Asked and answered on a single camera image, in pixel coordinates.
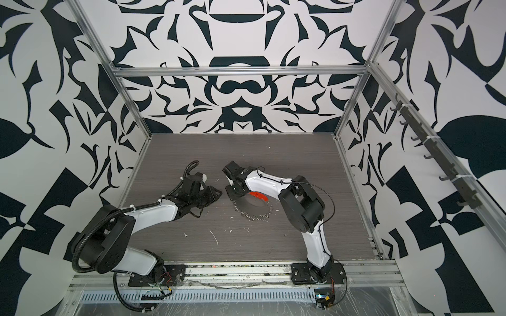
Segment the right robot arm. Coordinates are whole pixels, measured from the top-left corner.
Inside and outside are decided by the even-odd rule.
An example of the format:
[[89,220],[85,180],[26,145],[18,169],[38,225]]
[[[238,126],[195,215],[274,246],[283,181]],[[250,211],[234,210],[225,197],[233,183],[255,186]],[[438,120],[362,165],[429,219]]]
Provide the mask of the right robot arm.
[[287,219],[298,230],[306,246],[306,263],[300,265],[293,283],[324,283],[331,276],[334,260],[324,234],[323,199],[303,176],[284,179],[259,168],[244,168],[232,161],[223,168],[229,181],[225,187],[230,200],[260,193],[280,202]]

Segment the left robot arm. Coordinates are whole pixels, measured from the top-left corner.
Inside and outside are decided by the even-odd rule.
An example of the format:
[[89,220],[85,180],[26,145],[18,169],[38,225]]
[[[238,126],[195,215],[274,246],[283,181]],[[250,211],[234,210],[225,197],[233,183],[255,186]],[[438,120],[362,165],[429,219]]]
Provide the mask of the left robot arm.
[[148,250],[130,246],[133,234],[186,215],[199,218],[192,210],[203,211],[223,195],[206,184],[206,175],[197,172],[184,176],[176,190],[145,205],[119,209],[104,205],[72,242],[72,269],[76,273],[134,273],[158,277],[164,261]]

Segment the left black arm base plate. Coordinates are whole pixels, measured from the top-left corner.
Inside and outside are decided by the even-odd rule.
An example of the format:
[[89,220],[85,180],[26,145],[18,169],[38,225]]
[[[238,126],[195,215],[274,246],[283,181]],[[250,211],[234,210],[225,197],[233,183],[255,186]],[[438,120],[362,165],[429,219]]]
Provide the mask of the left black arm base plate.
[[132,274],[129,279],[129,287],[172,287],[177,283],[183,282],[187,266],[183,264],[158,265],[154,270],[146,275]]

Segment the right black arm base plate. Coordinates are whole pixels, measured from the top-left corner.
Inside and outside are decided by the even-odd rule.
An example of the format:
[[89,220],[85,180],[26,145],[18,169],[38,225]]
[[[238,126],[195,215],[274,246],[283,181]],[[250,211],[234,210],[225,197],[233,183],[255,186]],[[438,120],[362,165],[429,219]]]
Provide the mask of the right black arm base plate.
[[345,284],[346,272],[341,263],[330,260],[322,268],[312,263],[292,263],[291,282],[295,285],[307,284]]

